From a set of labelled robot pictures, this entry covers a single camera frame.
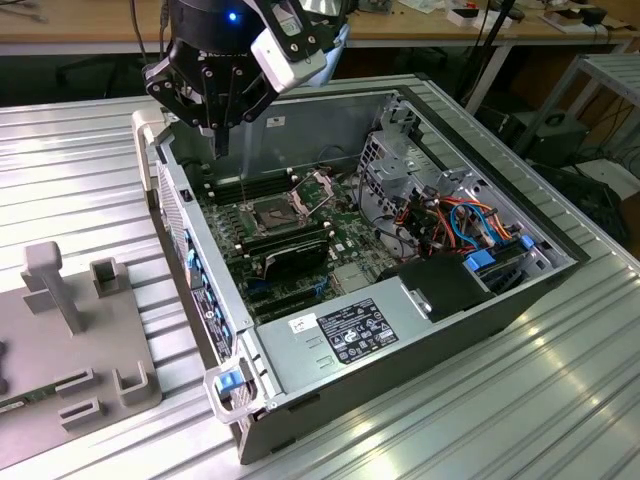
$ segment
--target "warning label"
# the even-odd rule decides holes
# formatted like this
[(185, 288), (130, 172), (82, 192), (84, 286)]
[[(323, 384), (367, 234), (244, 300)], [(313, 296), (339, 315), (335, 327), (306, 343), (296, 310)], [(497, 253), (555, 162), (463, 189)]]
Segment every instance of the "warning label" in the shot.
[(351, 363), (398, 341), (371, 298), (318, 318), (341, 363)]

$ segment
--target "metal workbench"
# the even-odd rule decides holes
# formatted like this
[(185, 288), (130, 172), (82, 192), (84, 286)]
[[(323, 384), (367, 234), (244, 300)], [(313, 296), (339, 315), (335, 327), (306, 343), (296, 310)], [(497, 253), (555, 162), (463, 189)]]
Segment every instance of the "metal workbench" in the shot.
[[(249, 466), (202, 363), (138, 185), (133, 98), (0, 110), (0, 288), (55, 238), (65, 272), (128, 265), (165, 400), (0, 478), (622, 478), (640, 476), (639, 264), (437, 87), (401, 79), (592, 257), (507, 331)], [(334, 82), (329, 89), (355, 80)], [(436, 154), (446, 148), (423, 139)]]

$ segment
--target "blue latch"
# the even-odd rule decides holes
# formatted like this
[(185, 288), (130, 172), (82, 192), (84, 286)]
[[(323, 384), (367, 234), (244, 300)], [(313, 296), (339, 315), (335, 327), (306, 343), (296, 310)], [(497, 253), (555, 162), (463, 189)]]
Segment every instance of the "blue latch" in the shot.
[(467, 255), (465, 263), (471, 269), (472, 272), (495, 263), (496, 259), (491, 256), (486, 250), (478, 250), (477, 252)]
[(533, 238), (531, 238), (529, 235), (521, 236), (520, 243), (522, 243), (522, 246), (527, 250), (531, 250), (533, 246), (536, 244), (536, 242), (533, 241)]
[(218, 375), (215, 379), (216, 388), (221, 395), (229, 393), (231, 390), (244, 385), (244, 375), (240, 370), (232, 370), (222, 375)]

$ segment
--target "motherboard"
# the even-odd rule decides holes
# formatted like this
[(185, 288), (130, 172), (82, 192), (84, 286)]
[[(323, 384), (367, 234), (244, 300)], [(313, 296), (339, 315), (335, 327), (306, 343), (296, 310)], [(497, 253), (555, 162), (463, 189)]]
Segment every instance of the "motherboard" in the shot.
[(353, 177), (289, 169), (199, 196), (257, 323), (366, 287), (400, 261), (354, 204)]

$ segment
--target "sticker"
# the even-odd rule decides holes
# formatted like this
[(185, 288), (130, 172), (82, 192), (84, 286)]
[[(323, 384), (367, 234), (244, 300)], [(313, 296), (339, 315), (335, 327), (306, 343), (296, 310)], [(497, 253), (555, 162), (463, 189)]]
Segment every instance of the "sticker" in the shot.
[(284, 127), (285, 117), (270, 117), (267, 118), (267, 128)]
[(340, 363), (349, 364), (398, 341), (371, 298), (318, 318)]
[[(244, 407), (251, 402), (251, 392), (246, 385), (242, 385), (240, 388), (235, 388), (229, 393), (231, 397), (231, 406), (234, 409)], [(242, 432), (246, 432), (251, 428), (251, 424), (253, 423), (250, 419), (251, 417), (251, 415), (247, 415), (238, 421), (238, 426)]]
[(0, 413), (8, 412), (10, 410), (13, 410), (14, 408), (24, 407), (24, 405), (25, 403), (22, 400), (19, 400), (17, 402), (10, 403), (9, 405), (5, 405), (4, 407), (1, 407)]
[(282, 7), (280, 7), (280, 5), (276, 4), (273, 7), (273, 14), (282, 27), (282, 31), (285, 35), (290, 37), (292, 35), (300, 33), (300, 25), (298, 25), (296, 18), (289, 12), (284, 10)]
[(289, 320), (289, 326), (291, 327), (291, 330), (293, 330), (293, 333), (301, 333), (305, 330), (309, 330), (310, 328), (317, 327), (318, 322), (316, 322), (316, 314), (307, 313), (301, 317)]
[(224, 328), (228, 329), (228, 327), (223, 328), (221, 318), (216, 318), (215, 312), (218, 307), (212, 305), (211, 300), (208, 298), (210, 295), (207, 295), (208, 293), (204, 288), (200, 288), (193, 290), (191, 295), (193, 296), (198, 312), (203, 317), (204, 324), (213, 342), (216, 353), (223, 361), (228, 360), (231, 357), (231, 336), (225, 335)]

